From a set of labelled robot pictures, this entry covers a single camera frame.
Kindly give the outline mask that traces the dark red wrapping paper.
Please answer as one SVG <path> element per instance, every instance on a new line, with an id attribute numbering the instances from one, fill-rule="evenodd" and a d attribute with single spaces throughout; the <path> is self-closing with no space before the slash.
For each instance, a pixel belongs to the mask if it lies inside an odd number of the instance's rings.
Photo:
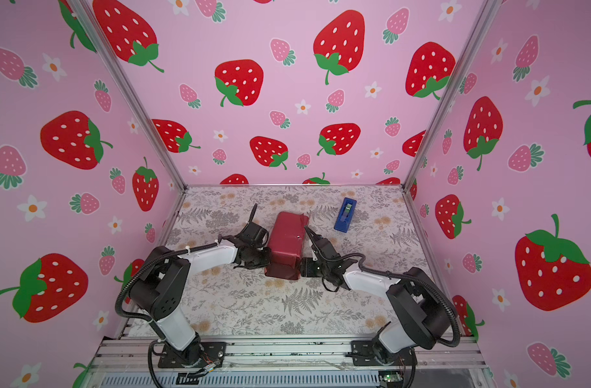
<path id="1" fill-rule="evenodd" d="M 266 276 L 298 281 L 306 234 L 304 228 L 308 222 L 309 217 L 304 214 L 279 213 L 267 245 L 271 255 Z"/>

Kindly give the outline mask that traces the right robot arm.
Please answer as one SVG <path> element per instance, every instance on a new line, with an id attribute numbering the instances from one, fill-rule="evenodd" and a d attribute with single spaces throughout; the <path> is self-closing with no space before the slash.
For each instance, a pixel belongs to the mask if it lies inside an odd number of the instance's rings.
<path id="1" fill-rule="evenodd" d="M 302 259 L 301 276 L 321 278 L 322 285 L 331 293 L 345 289 L 386 297 L 396 314 L 396 321 L 379 329 L 364 354 L 352 352 L 350 357 L 390 365 L 402 352 L 431 350 L 437 344 L 448 348 L 459 345 L 457 310 L 420 268 L 393 273 L 368 267 L 365 255 L 340 255 L 329 239 L 307 226 L 304 229 L 311 242 L 312 257 Z"/>

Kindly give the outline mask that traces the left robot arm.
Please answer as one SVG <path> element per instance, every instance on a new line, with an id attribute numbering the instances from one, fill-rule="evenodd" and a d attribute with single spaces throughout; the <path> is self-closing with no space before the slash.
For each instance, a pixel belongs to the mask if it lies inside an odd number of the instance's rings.
<path id="1" fill-rule="evenodd" d="M 265 268 L 271 259 L 267 241 L 268 231 L 250 221 L 239 234 L 219 236 L 207 245 L 180 251 L 157 247 L 122 287 L 115 312 L 147 322 L 168 356 L 185 366 L 196 365 L 203 357 L 200 335 L 180 307 L 188 277 L 227 264 Z"/>

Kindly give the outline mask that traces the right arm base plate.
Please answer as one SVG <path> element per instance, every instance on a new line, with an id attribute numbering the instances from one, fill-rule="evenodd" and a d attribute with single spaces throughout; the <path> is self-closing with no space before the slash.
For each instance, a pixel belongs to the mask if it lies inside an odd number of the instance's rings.
<path id="1" fill-rule="evenodd" d="M 406 348 L 400 352 L 387 351 L 379 341 L 354 340 L 350 343 L 350 351 L 345 357 L 351 358 L 356 366 L 414 366 L 417 365 L 413 349 Z"/>

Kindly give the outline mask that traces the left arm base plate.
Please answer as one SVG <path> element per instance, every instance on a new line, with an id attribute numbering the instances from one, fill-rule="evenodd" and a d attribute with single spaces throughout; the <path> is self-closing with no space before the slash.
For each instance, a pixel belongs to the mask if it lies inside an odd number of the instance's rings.
<path id="1" fill-rule="evenodd" d="M 170 344 L 165 344 L 158 361 L 160 369 L 201 370 L 220 368 L 227 350 L 226 342 L 192 343 L 180 351 Z"/>

